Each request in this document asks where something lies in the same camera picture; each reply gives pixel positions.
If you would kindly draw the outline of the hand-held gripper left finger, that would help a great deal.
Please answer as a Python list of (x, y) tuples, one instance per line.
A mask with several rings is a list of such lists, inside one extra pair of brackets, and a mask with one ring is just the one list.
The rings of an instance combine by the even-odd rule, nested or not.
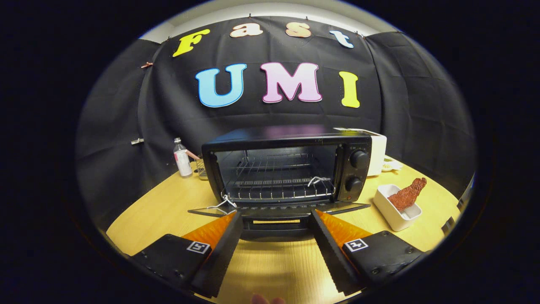
[(233, 211), (183, 236), (167, 233), (131, 262), (172, 289), (216, 298), (242, 231), (242, 213)]

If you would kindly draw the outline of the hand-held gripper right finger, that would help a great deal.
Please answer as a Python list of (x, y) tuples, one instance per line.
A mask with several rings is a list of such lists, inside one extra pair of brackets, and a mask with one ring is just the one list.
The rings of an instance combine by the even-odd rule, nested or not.
[(392, 281), (424, 252), (390, 231), (370, 233), (315, 209), (309, 227), (338, 292), (345, 296)]

